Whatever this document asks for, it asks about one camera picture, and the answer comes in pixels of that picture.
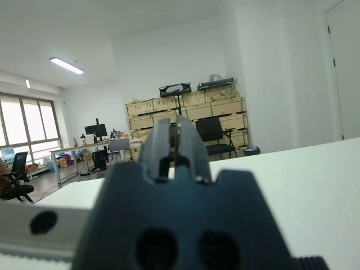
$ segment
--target black chair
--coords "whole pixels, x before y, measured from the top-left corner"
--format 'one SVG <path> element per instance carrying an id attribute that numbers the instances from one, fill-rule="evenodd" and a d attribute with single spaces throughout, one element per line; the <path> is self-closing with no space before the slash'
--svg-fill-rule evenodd
<path id="1" fill-rule="evenodd" d="M 10 180 L 9 184 L 0 191 L 0 199 L 12 200 L 17 198 L 19 201 L 23 201 L 21 198 L 23 196 L 28 202 L 33 203 L 28 194 L 34 191 L 34 187 L 28 184 L 19 184 L 20 178 L 26 176 L 26 173 L 22 173 L 18 177 L 15 177 L 14 174 L 13 172 L 0 174 L 0 177 L 7 177 Z"/>
<path id="2" fill-rule="evenodd" d="M 24 182 L 30 182 L 27 173 L 25 172 L 27 156 L 28 156 L 28 152 L 17 153 L 13 160 L 12 169 L 11 169 L 13 176 L 15 178 L 18 178 L 18 180 L 24 180 Z"/>
<path id="3" fill-rule="evenodd" d="M 28 152 L 17 153 L 13 160 L 11 173 L 0 174 L 0 177 L 7 177 L 10 181 L 9 184 L 0 191 L 0 199 L 12 200 L 17 198 L 19 201 L 23 201 L 21 198 L 21 196 L 23 196 L 30 203 L 33 203 L 28 194 L 34 191 L 34 187 L 28 184 L 19 184 L 19 180 L 30 182 L 27 176 L 28 173 L 25 171 L 27 156 Z"/>
<path id="4" fill-rule="evenodd" d="M 237 157 L 236 148 L 234 147 L 234 144 L 231 140 L 231 133 L 235 129 L 231 128 L 223 131 L 218 117 L 197 121 L 196 129 L 204 142 L 219 141 L 223 138 L 224 135 L 229 138 L 229 145 L 219 143 L 217 145 L 207 146 L 206 149 L 208 149 L 209 156 L 229 153 L 229 157 L 231 158 L 231 152 L 234 152 L 235 157 Z"/>

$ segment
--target computer monitor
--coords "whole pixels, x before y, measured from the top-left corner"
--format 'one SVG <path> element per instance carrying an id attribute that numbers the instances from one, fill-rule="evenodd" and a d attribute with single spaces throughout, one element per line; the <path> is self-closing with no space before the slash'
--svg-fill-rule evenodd
<path id="1" fill-rule="evenodd" d="M 104 124 L 85 127 L 85 132 L 86 135 L 96 134 L 96 137 L 107 137 L 107 131 Z"/>

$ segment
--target fluorescent light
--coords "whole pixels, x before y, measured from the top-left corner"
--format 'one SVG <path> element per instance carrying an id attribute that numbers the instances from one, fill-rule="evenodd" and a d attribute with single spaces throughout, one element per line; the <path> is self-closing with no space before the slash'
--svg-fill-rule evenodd
<path id="1" fill-rule="evenodd" d="M 77 67 L 75 67 L 73 65 L 70 65 L 67 62 L 62 61 L 59 58 L 56 58 L 56 57 L 55 58 L 50 58 L 50 61 L 53 62 L 56 65 L 59 65 L 59 66 L 61 66 L 63 68 L 66 68 L 66 69 L 68 69 L 68 70 L 70 70 L 70 71 L 72 71 L 72 72 L 74 72 L 76 74 L 83 74 L 84 73 L 83 70 L 78 69 Z"/>

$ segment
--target desk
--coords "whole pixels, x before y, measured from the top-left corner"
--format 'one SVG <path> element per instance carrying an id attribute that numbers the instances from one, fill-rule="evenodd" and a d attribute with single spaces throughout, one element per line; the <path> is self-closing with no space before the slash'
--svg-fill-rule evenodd
<path id="1" fill-rule="evenodd" d="M 210 170 L 213 177 L 252 171 L 292 255 L 322 255 L 330 269 L 353 270 L 360 265 L 359 153 L 357 138 L 216 161 Z M 37 205 L 92 209 L 102 183 L 69 184 Z"/>
<path id="2" fill-rule="evenodd" d="M 68 148 L 51 151 L 50 152 L 51 153 L 51 161 L 52 161 L 52 164 L 54 165 L 54 171 L 55 171 L 55 177 L 56 177 L 57 183 L 61 184 L 61 182 L 68 180 L 71 177 L 74 177 L 80 173 L 78 162 L 77 162 L 76 155 L 75 155 L 76 150 L 86 150 L 87 148 L 90 148 L 90 147 L 107 146 L 107 145 L 109 145 L 110 142 L 111 141 L 103 141 L 103 142 L 98 142 L 98 143 L 92 143 L 90 145 L 74 146 L 74 147 L 68 147 Z M 66 177 L 60 179 L 59 168 L 57 167 L 55 155 L 58 153 L 61 153 L 61 152 L 71 152 L 71 155 L 74 158 L 74 165 L 76 166 L 76 172 L 71 173 L 71 174 L 67 175 Z M 89 164 L 88 164 L 88 160 L 86 159 L 86 156 L 84 156 L 84 162 L 86 162 L 86 165 L 89 169 Z"/>

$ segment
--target office chair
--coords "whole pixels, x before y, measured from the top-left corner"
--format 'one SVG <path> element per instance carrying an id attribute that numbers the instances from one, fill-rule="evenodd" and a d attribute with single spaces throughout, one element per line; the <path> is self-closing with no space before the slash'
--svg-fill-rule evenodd
<path id="1" fill-rule="evenodd" d="M 27 173 L 25 172 L 27 156 L 28 156 L 28 152 L 17 153 L 13 160 L 12 169 L 11 169 L 13 176 L 18 180 L 23 180 L 24 182 L 30 182 Z"/>
<path id="2" fill-rule="evenodd" d="M 236 148 L 234 147 L 234 144 L 231 140 L 231 133 L 235 129 L 231 128 L 223 131 L 218 117 L 197 121 L 196 129 L 204 142 L 221 140 L 224 135 L 230 140 L 229 145 L 219 143 L 217 145 L 207 146 L 206 149 L 208 150 L 209 156 L 229 153 L 229 157 L 231 158 L 231 152 L 234 152 L 235 157 L 237 157 Z"/>
<path id="3" fill-rule="evenodd" d="M 132 162 L 134 162 L 134 158 L 133 158 L 133 155 L 130 151 L 130 140 L 129 139 L 116 139 L 114 141 L 111 141 L 109 143 L 109 150 L 110 150 L 110 153 L 111 153 L 111 157 L 113 156 L 114 153 L 119 153 L 120 151 L 123 151 L 123 150 L 129 150 L 129 153 L 130 153 L 130 159 L 120 159 L 120 160 L 113 160 L 109 163 L 107 163 L 106 165 L 107 166 L 110 166 L 110 165 L 113 165 L 114 163 L 127 163 L 129 162 L 130 160 Z"/>
<path id="4" fill-rule="evenodd" d="M 34 191 L 34 187 L 29 184 L 19 184 L 19 180 L 26 176 L 26 173 L 22 173 L 18 177 L 15 177 L 15 174 L 16 172 L 0 174 L 0 177 L 7 177 L 10 180 L 9 184 L 0 190 L 0 199 L 12 200 L 17 198 L 19 201 L 23 201 L 21 198 L 23 196 L 28 202 L 34 203 L 28 195 Z"/>
<path id="5" fill-rule="evenodd" d="M 17 198 L 19 201 L 23 201 L 21 198 L 23 196 L 28 202 L 33 203 L 28 194 L 34 191 L 34 187 L 28 184 L 19 184 L 19 180 L 30 182 L 25 171 L 27 155 L 28 152 L 17 153 L 12 164 L 11 173 L 0 174 L 0 177 L 6 177 L 9 180 L 7 186 L 0 190 L 0 199 L 12 200 Z"/>

